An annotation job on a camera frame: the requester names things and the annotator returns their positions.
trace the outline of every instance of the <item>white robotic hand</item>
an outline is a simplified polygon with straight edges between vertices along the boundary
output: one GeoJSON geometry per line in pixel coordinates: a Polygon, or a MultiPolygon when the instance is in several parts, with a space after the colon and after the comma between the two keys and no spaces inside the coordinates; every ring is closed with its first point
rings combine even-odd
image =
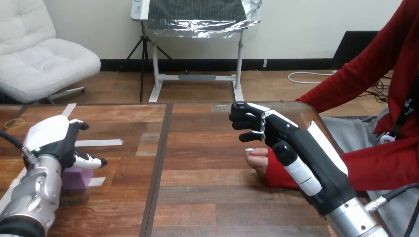
{"type": "Polygon", "coordinates": [[[252,129],[240,141],[265,141],[299,185],[307,201],[340,237],[387,237],[357,199],[348,170],[325,135],[312,122],[307,130],[270,108],[236,102],[230,120],[234,129],[252,129]]]}
{"type": "Polygon", "coordinates": [[[75,150],[79,130],[90,126],[78,119],[68,121],[63,115],[48,118],[29,129],[24,145],[35,156],[47,154],[59,159],[63,169],[76,166],[86,169],[103,167],[107,161],[75,150]]]}
{"type": "Polygon", "coordinates": [[[0,214],[0,237],[46,237],[59,205],[61,172],[73,165],[95,169],[107,164],[105,159],[75,150],[79,130],[88,128],[83,121],[55,116],[33,126],[23,144],[0,133],[21,149],[27,169],[0,214]]]}

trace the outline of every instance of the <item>white chair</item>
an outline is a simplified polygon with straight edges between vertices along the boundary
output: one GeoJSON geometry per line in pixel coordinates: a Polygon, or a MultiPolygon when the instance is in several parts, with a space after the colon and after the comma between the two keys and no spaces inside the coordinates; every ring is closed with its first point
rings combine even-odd
{"type": "Polygon", "coordinates": [[[84,91],[81,87],[51,95],[100,70],[96,54],[55,37],[42,0],[0,0],[1,93],[32,103],[84,91]]]}

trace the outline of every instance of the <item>connector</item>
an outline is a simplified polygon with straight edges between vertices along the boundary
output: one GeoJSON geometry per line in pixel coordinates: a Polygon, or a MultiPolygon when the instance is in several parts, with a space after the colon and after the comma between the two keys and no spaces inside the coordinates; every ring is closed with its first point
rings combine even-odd
{"type": "Polygon", "coordinates": [[[20,150],[22,151],[25,160],[27,160],[31,166],[34,166],[39,162],[38,158],[26,146],[23,146],[20,150]]]}
{"type": "Polygon", "coordinates": [[[382,207],[386,203],[387,203],[387,199],[380,196],[379,198],[377,198],[374,201],[371,201],[370,203],[365,205],[365,209],[369,213],[373,213],[373,212],[377,211],[380,207],[382,207]]]}

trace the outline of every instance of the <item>person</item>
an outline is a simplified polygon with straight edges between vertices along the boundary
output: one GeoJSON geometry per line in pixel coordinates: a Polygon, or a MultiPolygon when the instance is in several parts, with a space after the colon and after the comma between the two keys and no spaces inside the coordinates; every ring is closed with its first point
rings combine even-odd
{"type": "MultiPolygon", "coordinates": [[[[341,158],[348,167],[349,182],[357,191],[370,191],[372,199],[386,193],[382,190],[419,182],[417,112],[403,124],[395,141],[382,145],[379,142],[381,136],[392,130],[417,80],[419,1],[403,0],[390,21],[359,56],[297,99],[321,113],[355,99],[392,69],[388,106],[380,115],[366,120],[322,118],[344,151],[341,158]]],[[[246,160],[267,185],[297,187],[268,149],[258,148],[246,153],[246,160]]],[[[403,236],[418,198],[418,190],[408,190],[380,209],[395,237],[403,236]]],[[[419,236],[419,228],[415,228],[411,236],[419,236]]]]}

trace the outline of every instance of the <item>purple block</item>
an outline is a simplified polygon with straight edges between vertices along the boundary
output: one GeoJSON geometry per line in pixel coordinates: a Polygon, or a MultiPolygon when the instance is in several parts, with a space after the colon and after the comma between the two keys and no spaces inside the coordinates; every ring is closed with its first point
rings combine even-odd
{"type": "Polygon", "coordinates": [[[85,190],[89,186],[92,177],[92,169],[82,169],[73,166],[65,169],[61,174],[62,187],[65,190],[85,190]]]}

